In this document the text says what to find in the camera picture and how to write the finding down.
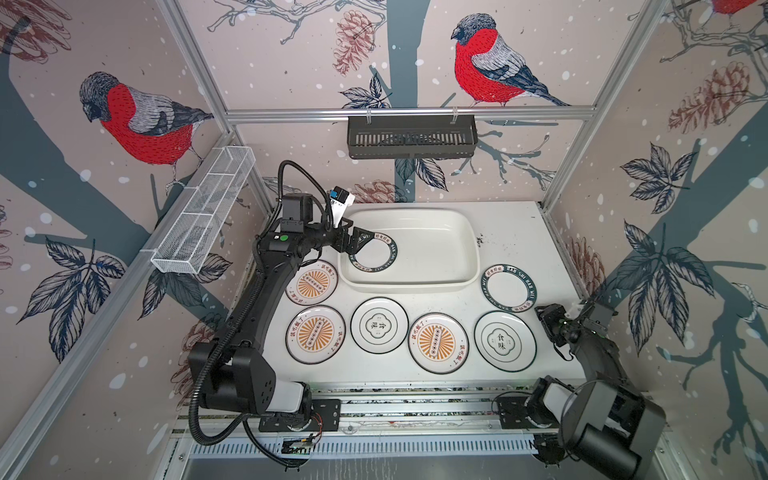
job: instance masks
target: metal vent grille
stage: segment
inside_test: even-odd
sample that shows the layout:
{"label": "metal vent grille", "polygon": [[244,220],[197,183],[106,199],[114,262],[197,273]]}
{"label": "metal vent grille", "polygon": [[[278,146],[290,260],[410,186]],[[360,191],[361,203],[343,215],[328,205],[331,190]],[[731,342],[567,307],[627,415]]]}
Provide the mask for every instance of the metal vent grille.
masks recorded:
{"label": "metal vent grille", "polygon": [[249,147],[224,147],[195,187],[152,263],[161,272],[199,273],[256,159]]}
{"label": "metal vent grille", "polygon": [[[260,442],[278,453],[282,437],[262,437]],[[323,437],[314,458],[420,457],[447,455],[532,455],[538,453],[528,433],[483,435],[393,435]],[[212,446],[197,445],[191,458],[255,458],[263,455],[248,438],[227,439]]]}

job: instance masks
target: wallpaper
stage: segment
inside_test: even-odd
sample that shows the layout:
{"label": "wallpaper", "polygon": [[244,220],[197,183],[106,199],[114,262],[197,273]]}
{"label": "wallpaper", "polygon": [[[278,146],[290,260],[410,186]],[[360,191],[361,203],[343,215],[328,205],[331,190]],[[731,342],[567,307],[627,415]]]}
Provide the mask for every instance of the wallpaper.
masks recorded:
{"label": "wallpaper", "polygon": [[[257,169],[274,197],[277,168],[289,159],[306,168],[327,190],[338,185],[355,194],[358,202],[398,203],[539,201],[580,126],[575,120],[479,122],[472,158],[398,160],[349,158],[346,122],[244,124],[237,130],[253,148]],[[314,192],[312,184],[293,169],[286,169],[284,183]]]}
{"label": "wallpaper", "polygon": [[219,132],[153,2],[0,0],[0,41],[5,440]]}
{"label": "wallpaper", "polygon": [[[150,273],[143,294],[133,298],[118,320],[104,352],[21,478],[128,480],[154,475],[191,394],[187,355],[195,342],[214,334],[237,301],[250,265],[250,241],[262,222],[246,187],[200,275]],[[157,294],[160,290],[166,294]]]}
{"label": "wallpaper", "polygon": [[553,217],[699,478],[765,479],[766,7],[671,3]]}
{"label": "wallpaper", "polygon": [[[181,4],[227,107],[250,109],[592,104],[643,2]],[[357,95],[373,75],[384,94]]]}

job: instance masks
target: red bird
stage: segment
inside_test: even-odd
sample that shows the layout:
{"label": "red bird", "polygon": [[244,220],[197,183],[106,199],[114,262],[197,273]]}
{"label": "red bird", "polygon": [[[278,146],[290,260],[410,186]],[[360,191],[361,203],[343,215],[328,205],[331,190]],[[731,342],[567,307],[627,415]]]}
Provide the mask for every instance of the red bird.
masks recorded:
{"label": "red bird", "polygon": [[549,94],[496,31],[496,22],[485,13],[467,15],[451,38],[456,42],[456,81],[475,99],[506,104],[512,98],[540,97],[555,105],[568,105]]}
{"label": "red bird", "polygon": [[174,179],[166,192],[182,184],[176,180],[176,161],[192,148],[197,127],[214,117],[165,95],[145,94],[103,71],[83,81],[80,102],[88,121],[98,118],[134,158],[146,164],[173,165]]}

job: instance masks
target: orange sunburst pattern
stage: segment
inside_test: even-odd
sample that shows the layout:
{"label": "orange sunburst pattern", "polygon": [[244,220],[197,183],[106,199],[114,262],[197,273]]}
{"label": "orange sunburst pattern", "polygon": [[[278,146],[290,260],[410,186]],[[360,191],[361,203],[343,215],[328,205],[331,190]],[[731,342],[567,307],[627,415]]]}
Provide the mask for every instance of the orange sunburst pattern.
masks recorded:
{"label": "orange sunburst pattern", "polygon": [[299,294],[306,298],[315,298],[328,290],[330,279],[322,270],[310,270],[304,273],[296,284]]}
{"label": "orange sunburst pattern", "polygon": [[333,338],[333,324],[324,316],[314,316],[299,327],[299,345],[307,352],[326,348]]}
{"label": "orange sunburst pattern", "polygon": [[443,325],[429,325],[419,334],[419,348],[425,357],[442,362],[453,354],[456,342],[451,330]]}

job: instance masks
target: bird wing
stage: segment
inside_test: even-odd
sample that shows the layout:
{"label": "bird wing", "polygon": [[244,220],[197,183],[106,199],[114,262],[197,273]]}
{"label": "bird wing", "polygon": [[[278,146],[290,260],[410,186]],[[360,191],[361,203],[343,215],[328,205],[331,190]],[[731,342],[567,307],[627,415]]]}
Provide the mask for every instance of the bird wing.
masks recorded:
{"label": "bird wing", "polygon": [[136,113],[128,122],[132,131],[152,137],[159,137],[171,131],[175,112],[170,98],[165,95],[145,94],[131,87],[128,87],[128,91],[136,105]]}
{"label": "bird wing", "polygon": [[496,35],[490,50],[472,56],[472,64],[485,77],[506,83],[525,66],[525,59],[509,48],[501,35]]}

